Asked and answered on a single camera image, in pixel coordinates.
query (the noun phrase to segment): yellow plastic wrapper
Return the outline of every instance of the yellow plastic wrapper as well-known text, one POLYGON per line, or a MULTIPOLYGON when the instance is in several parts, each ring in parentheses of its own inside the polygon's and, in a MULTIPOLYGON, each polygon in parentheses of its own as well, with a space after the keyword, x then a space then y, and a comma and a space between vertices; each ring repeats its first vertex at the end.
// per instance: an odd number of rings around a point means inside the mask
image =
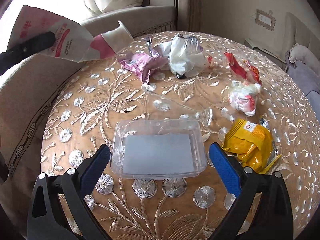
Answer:
POLYGON ((237 154, 242 166, 250 166, 255 172, 260 172, 270 157, 272 137, 263 126, 237 119, 226 134, 222 149, 237 154))

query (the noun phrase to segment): gray paper card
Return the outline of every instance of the gray paper card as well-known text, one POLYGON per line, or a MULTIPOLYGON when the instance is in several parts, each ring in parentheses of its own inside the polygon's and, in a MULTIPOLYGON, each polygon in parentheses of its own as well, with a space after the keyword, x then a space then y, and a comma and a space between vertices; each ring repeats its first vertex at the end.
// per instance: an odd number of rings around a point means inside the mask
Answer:
POLYGON ((188 134, 132 135, 125 139, 123 173, 193 172, 188 134))

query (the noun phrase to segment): pink candy wrapper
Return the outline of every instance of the pink candy wrapper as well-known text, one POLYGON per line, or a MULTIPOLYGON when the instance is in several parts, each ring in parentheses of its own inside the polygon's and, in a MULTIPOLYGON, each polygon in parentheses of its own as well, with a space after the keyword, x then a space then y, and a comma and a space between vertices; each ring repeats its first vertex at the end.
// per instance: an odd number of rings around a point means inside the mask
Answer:
POLYGON ((127 59, 120 61, 122 68, 134 73, 143 84, 149 83, 150 76, 156 69, 168 63, 168 59, 162 56, 151 57, 145 52, 128 55, 127 59))

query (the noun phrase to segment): beige tablecloth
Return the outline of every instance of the beige tablecloth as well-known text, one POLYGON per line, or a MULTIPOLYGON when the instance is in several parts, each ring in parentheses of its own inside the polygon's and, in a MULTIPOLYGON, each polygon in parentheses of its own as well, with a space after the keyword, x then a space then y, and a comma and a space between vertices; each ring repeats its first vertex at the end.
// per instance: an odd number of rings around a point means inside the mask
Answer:
MULTIPOLYGON (((195 35, 217 68, 194 78, 178 80, 160 70, 150 83, 156 93, 191 108, 213 109, 210 127, 201 127, 206 151, 241 117, 258 123, 269 121, 276 148, 282 155, 269 171, 280 171, 291 199, 294 234, 306 226, 319 198, 319 123, 310 104, 292 79, 258 52, 225 38, 195 35), (260 71, 263 83, 256 115, 232 113, 223 103, 232 75, 224 66, 224 51, 247 57, 260 71)), ((175 32, 154 34, 153 44, 170 40, 175 32)), ((146 51, 143 37, 128 48, 146 51)), ((53 106, 43 137, 42 171, 49 176, 63 174, 92 156, 103 143, 110 147, 114 127, 120 120, 142 117, 145 94, 134 74, 121 70, 115 59, 89 62, 76 73, 53 106)), ((115 240, 206 239, 230 208, 234 196, 227 194, 209 161, 204 172, 178 180, 132 180, 116 176, 108 165, 92 195, 86 201, 103 228, 115 240)), ((247 230, 257 204, 256 196, 241 232, 247 230)), ((72 229, 79 232, 66 204, 72 229)))

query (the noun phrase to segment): decorative frame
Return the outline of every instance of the decorative frame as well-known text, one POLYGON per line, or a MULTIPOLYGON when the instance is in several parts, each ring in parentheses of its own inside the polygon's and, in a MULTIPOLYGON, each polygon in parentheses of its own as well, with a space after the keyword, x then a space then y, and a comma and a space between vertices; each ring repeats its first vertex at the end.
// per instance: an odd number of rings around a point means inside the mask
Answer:
POLYGON ((265 27, 268 30, 273 31, 274 28, 275 28, 276 19, 272 15, 270 15, 270 14, 268 14, 268 13, 262 11, 262 10, 257 9, 255 23, 265 27), (271 26, 259 20, 259 15, 260 14, 262 14, 263 16, 265 16, 265 17, 267 17, 267 18, 269 18, 271 20, 271 26))

